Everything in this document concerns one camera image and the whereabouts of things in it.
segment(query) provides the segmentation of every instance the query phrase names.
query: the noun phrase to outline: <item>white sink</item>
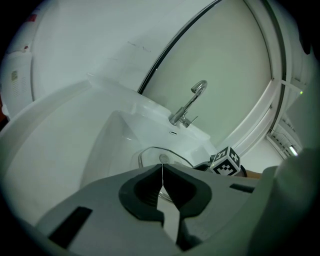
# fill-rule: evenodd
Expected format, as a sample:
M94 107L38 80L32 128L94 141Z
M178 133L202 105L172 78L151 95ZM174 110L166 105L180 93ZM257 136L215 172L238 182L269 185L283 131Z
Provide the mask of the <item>white sink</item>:
M162 115L144 114L114 111L110 115L88 158L81 188L98 179L139 168L138 155L148 147L174 151L192 165L208 161L210 152L214 152L205 133L182 125L173 126Z

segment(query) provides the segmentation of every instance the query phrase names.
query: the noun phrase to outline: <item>light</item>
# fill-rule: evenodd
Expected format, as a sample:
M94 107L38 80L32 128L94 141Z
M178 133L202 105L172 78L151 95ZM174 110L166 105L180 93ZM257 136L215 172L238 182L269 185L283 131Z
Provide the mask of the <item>light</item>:
M290 146L289 149L291 150L292 154L294 154L295 156L298 155L298 152L295 150L294 146Z

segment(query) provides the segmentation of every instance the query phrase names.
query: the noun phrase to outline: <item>sink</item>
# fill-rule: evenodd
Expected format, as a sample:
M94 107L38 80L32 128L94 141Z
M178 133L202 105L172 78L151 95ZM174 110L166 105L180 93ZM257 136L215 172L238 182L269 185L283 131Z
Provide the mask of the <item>sink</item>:
M94 143L80 187L139 168L138 156L148 147L174 151L192 165L207 161L215 152L209 137L196 127L173 126L166 116L154 112L114 111Z

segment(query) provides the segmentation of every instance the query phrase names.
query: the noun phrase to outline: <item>drain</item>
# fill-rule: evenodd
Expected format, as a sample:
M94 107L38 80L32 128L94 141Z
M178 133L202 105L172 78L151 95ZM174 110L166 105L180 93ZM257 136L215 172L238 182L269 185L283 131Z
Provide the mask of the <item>drain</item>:
M159 160L162 164L169 164L169 157L166 154L161 154Z

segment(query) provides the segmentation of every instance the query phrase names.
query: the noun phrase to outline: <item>chrome faucet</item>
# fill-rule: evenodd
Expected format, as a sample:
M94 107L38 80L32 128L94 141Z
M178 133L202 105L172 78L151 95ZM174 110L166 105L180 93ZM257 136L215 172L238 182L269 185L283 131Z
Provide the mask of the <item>chrome faucet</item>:
M188 112L188 109L196 101L196 99L205 91L207 88L207 81L206 80L201 80L200 82L197 82L192 88L191 92L194 93L194 96L192 99L189 100L189 102L184 106L180 107L180 109L169 119L170 123L173 124L174 126L177 125L177 122L180 121L184 127L188 128L189 125L191 125L194 120L196 120L198 117L193 119L192 121L188 120L185 115Z

